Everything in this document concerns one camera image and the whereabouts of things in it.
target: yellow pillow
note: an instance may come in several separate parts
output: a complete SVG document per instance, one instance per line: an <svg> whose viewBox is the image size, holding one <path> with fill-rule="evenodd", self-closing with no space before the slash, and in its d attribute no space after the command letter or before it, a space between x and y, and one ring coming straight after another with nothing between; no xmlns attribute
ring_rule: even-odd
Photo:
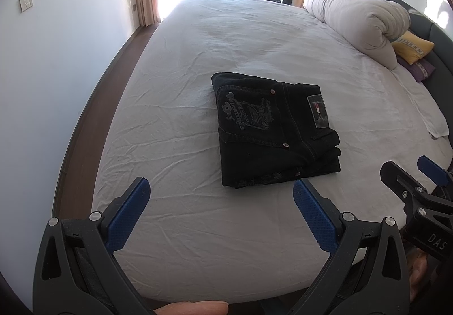
<svg viewBox="0 0 453 315"><path fill-rule="evenodd" d="M402 57L408 64L412 65L431 52L434 48L434 43L419 38L410 31L406 31L392 43L392 46L397 56Z"/></svg>

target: human hand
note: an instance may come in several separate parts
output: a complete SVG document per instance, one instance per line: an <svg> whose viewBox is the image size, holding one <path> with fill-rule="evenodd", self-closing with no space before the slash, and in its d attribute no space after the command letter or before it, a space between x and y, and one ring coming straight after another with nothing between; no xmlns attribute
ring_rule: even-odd
<svg viewBox="0 0 453 315"><path fill-rule="evenodd" d="M157 315L227 315L228 304L222 301L178 302L154 312Z"/></svg>
<svg viewBox="0 0 453 315"><path fill-rule="evenodd" d="M417 258L412 265L411 275L409 276L409 285L411 288L411 302L415 300L420 291L420 283L428 269L428 254L419 250Z"/></svg>

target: white bed sheet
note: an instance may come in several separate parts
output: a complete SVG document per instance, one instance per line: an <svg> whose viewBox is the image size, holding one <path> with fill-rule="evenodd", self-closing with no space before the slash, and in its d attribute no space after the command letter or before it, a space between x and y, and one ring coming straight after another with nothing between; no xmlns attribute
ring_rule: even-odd
<svg viewBox="0 0 453 315"><path fill-rule="evenodd" d="M124 91L101 158L93 208L135 177L150 203L116 257L140 294L165 301L252 301L308 286L327 254L292 198L293 183L221 185L211 76L230 71L321 87L341 143L341 172L311 178L340 211L401 227L403 205L381 183L394 160L427 188L420 155L443 167L388 69L305 10L259 0L185 0L158 27Z"/></svg>

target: bed frame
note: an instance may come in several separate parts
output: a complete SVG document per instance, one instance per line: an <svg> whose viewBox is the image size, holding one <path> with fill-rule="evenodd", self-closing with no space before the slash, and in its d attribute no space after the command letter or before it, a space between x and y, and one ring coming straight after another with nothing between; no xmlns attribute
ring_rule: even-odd
<svg viewBox="0 0 453 315"><path fill-rule="evenodd" d="M387 0L402 5L411 16L409 30L418 37L434 43L434 49L425 58L436 67L433 74L424 81L450 129L450 144L453 146L453 41L425 15L402 0Z"/></svg>

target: metal rivet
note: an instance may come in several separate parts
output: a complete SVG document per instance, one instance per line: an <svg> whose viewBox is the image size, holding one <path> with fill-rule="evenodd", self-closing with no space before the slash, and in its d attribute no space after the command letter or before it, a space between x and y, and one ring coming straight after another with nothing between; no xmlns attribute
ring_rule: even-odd
<svg viewBox="0 0 453 315"><path fill-rule="evenodd" d="M387 218L386 218L386 223L387 223L389 226L394 226L394 225L395 225L395 219L393 219L392 217L387 217Z"/></svg>
<svg viewBox="0 0 453 315"><path fill-rule="evenodd" d="M52 227L56 226L57 223L58 223L58 218L53 217L53 218L49 219L49 226L52 226Z"/></svg>
<svg viewBox="0 0 453 315"><path fill-rule="evenodd" d="M96 222L96 220L99 220L101 219L101 214L99 212L93 212L90 214L90 220L92 220L93 222Z"/></svg>
<svg viewBox="0 0 453 315"><path fill-rule="evenodd" d="M350 212L343 213L343 219L347 222L352 222L354 220L354 215Z"/></svg>

